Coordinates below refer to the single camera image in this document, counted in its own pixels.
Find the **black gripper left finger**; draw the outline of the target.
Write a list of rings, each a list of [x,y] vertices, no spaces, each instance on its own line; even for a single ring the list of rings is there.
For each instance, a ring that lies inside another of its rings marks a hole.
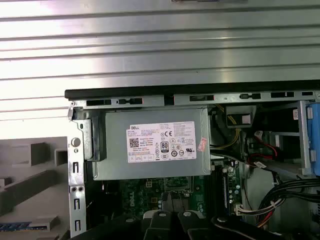
[[[172,240],[173,212],[150,210],[142,219],[123,214],[95,226],[73,240]]]

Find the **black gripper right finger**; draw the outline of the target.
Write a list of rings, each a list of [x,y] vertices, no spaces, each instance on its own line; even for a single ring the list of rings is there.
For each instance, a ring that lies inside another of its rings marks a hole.
[[[187,240],[282,240],[280,235],[260,229],[232,216],[200,218],[198,211],[185,208],[184,198],[178,197],[182,211],[177,212],[178,224]]]

